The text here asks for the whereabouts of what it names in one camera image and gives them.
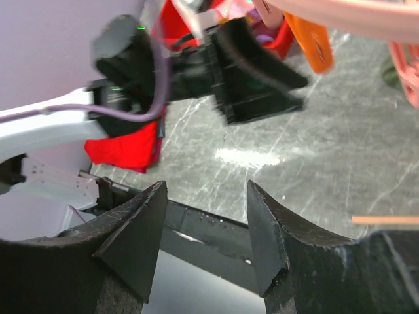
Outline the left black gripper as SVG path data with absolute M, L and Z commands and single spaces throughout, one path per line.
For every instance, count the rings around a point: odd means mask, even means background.
M 304 88 L 308 78 L 264 49 L 245 18 L 206 30 L 206 60 L 215 108 L 227 124 L 250 123 L 303 109 L 303 99 L 279 90 Z M 249 76 L 244 72 L 268 86 L 245 86 Z

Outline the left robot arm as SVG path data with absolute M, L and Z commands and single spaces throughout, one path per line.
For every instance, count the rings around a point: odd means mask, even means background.
M 200 46 L 185 47 L 154 67 L 151 50 L 162 45 L 129 15 L 114 19 L 93 44 L 103 74 L 77 93 L 1 113 L 1 159 L 85 139 L 136 132 L 157 120 L 166 103 L 214 96 L 227 124 L 243 124 L 299 110 L 293 90 L 308 78 L 284 64 L 254 38 L 243 18 L 203 31 Z

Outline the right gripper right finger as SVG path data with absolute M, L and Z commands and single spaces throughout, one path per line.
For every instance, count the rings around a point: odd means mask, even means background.
M 253 181 L 247 219 L 268 313 L 418 312 L 418 232 L 350 239 L 302 218 Z

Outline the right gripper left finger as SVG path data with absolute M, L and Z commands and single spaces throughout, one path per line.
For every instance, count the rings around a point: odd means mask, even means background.
M 141 313 L 168 203 L 158 181 L 55 237 L 1 242 L 2 313 Z

